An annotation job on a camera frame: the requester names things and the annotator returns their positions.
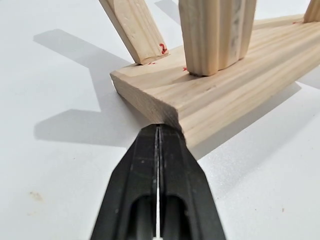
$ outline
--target wooden base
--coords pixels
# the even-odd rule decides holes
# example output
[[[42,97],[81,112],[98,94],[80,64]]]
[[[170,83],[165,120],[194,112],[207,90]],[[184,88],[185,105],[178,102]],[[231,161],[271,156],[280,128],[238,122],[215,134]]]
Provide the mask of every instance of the wooden base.
[[[320,64],[320,22],[302,20],[258,21],[246,57],[213,76],[190,75],[183,46],[110,75],[129,103],[152,122],[181,129],[193,147]]]

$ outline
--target clamp jaw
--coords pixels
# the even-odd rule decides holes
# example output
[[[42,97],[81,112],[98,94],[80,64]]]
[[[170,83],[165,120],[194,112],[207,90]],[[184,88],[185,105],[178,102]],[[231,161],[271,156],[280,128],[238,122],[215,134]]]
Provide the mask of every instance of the clamp jaw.
[[[225,240],[207,178],[181,132],[143,128],[114,169],[91,240]]]

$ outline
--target white surface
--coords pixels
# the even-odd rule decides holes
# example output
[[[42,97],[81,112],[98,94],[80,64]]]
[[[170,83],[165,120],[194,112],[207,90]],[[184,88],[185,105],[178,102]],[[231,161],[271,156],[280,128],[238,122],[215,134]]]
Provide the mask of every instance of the white surface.
[[[168,47],[181,45],[176,5],[147,3]],[[307,5],[259,0],[256,18]],[[149,123],[109,77],[132,59],[98,0],[0,0],[0,30],[0,239],[88,240]],[[192,149],[229,240],[320,238],[319,103],[320,67]]]

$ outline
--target red pencil mark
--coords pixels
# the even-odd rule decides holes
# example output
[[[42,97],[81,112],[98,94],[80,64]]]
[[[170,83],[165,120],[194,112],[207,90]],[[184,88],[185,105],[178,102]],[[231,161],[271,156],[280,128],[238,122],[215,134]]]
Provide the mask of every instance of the red pencil mark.
[[[163,43],[160,43],[159,46],[162,47],[161,53],[165,54],[168,49],[166,49],[166,47],[165,47],[165,45]]]

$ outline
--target angled wooden leg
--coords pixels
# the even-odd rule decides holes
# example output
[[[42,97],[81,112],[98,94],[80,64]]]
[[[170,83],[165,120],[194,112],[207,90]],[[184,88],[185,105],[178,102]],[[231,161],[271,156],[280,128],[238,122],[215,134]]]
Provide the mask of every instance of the angled wooden leg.
[[[99,1],[137,64],[148,64],[168,55],[144,0]]]
[[[187,69],[210,76],[248,50],[257,0],[180,0]]]
[[[320,0],[311,0],[304,15],[304,23],[320,22]]]

